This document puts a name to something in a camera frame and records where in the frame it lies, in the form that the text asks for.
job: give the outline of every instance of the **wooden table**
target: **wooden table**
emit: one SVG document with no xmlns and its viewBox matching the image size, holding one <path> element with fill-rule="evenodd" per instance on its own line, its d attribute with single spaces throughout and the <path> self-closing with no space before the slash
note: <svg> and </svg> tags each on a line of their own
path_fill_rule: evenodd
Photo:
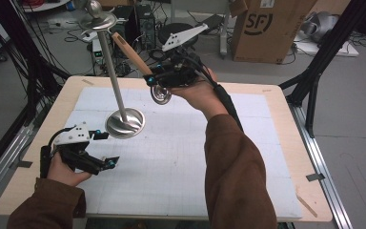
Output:
<svg viewBox="0 0 366 229">
<path fill-rule="evenodd" d="M 119 78 L 120 88 L 145 89 L 143 79 Z M 308 181 L 315 173 L 302 138 L 281 89 L 275 85 L 222 83 L 229 93 L 263 94 L 274 120 L 274 125 L 295 185 L 302 218 L 297 221 L 330 221 L 332 212 L 317 180 Z M 52 106 L 47 118 L 29 147 L 23 160 L 32 161 L 30 168 L 18 168 L 0 198 L 0 215 L 9 215 L 33 193 L 35 178 L 39 177 L 40 147 L 62 129 L 70 116 L 78 96 L 85 87 L 111 87 L 109 78 L 75 76 L 66 85 Z"/>
</svg>

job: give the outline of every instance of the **chrome stand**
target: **chrome stand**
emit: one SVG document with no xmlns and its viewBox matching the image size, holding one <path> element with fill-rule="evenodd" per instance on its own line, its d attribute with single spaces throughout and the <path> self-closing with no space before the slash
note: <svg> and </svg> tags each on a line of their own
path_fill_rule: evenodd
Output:
<svg viewBox="0 0 366 229">
<path fill-rule="evenodd" d="M 144 128 L 145 116 L 134 108 L 126 109 L 123 98 L 121 97 L 120 87 L 118 86 L 117 76 L 114 65 L 112 64 L 112 56 L 106 38 L 106 33 L 115 25 L 117 18 L 110 12 L 103 12 L 102 7 L 97 1 L 90 1 L 87 5 L 87 11 L 89 14 L 82 18 L 80 26 L 86 31 L 97 31 L 119 109 L 107 118 L 106 131 L 116 138 L 132 137 L 140 133 Z"/>
</svg>

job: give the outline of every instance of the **floor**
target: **floor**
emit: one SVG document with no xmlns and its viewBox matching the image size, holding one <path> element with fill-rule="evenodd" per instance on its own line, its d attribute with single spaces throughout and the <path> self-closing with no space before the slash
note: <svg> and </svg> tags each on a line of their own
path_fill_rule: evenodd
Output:
<svg viewBox="0 0 366 229">
<path fill-rule="evenodd" d="M 63 10 L 52 10 L 39 16 L 47 18 L 47 15 L 57 13 L 70 14 Z M 81 14 L 73 12 L 70 15 L 77 19 Z M 195 23 L 184 11 L 177 17 Z M 91 73 L 92 63 L 90 53 L 86 50 L 87 44 L 80 41 L 65 42 L 64 38 L 69 36 L 67 31 L 45 33 L 51 52 L 69 72 Z M 201 35 L 194 45 L 202 61 L 217 73 L 222 82 L 277 85 L 302 73 L 313 59 L 298 53 L 295 62 L 289 65 L 238 63 L 233 62 L 230 55 L 222 60 L 218 55 L 218 46 L 219 38 L 215 35 Z M 366 48 L 359 46 L 356 49 L 358 57 L 336 57 L 321 77 L 314 127 L 316 141 L 351 223 L 354 228 L 366 228 Z M 284 62 L 292 60 L 293 56 L 290 55 Z M 25 106 L 25 96 L 11 62 L 0 62 L 0 138 Z M 13 170 L 9 170 L 0 183 L 0 195 L 12 173 Z M 0 216 L 0 228 L 5 227 L 6 221 L 7 217 Z M 85 228 L 85 224 L 85 220 L 78 220 L 74 228 Z M 153 222 L 152 228 L 173 228 L 174 225 L 174 222 Z M 336 228 L 333 222 L 296 223 L 295 227 Z"/>
</svg>

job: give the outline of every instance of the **brown jacket sleeve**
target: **brown jacket sleeve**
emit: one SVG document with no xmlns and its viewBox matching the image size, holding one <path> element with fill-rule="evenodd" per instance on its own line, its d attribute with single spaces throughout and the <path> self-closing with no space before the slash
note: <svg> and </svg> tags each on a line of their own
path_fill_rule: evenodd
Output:
<svg viewBox="0 0 366 229">
<path fill-rule="evenodd" d="M 263 158 L 230 115 L 210 119 L 205 154 L 205 195 L 212 228 L 277 228 Z"/>
<path fill-rule="evenodd" d="M 82 189 L 50 180 L 36 180 L 34 194 L 10 215 L 8 228 L 72 228 L 72 217 L 86 213 Z"/>
</svg>

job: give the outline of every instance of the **human hand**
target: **human hand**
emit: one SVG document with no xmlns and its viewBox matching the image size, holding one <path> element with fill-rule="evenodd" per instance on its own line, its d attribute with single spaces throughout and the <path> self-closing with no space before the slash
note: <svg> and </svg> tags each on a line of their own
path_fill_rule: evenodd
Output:
<svg viewBox="0 0 366 229">
<path fill-rule="evenodd" d="M 51 160 L 47 179 L 52 179 L 74 187 L 89 179 L 91 176 L 92 174 L 87 172 L 75 173 L 67 164 L 62 162 L 59 153 L 56 153 Z"/>
<path fill-rule="evenodd" d="M 211 77 L 216 81 L 216 75 L 208 69 Z M 216 96 L 213 86 L 206 80 L 198 78 L 197 82 L 185 88 L 172 88 L 171 93 L 186 99 L 192 107 L 201 111 L 210 120 L 215 115 L 227 114 L 227 110 Z"/>
</svg>

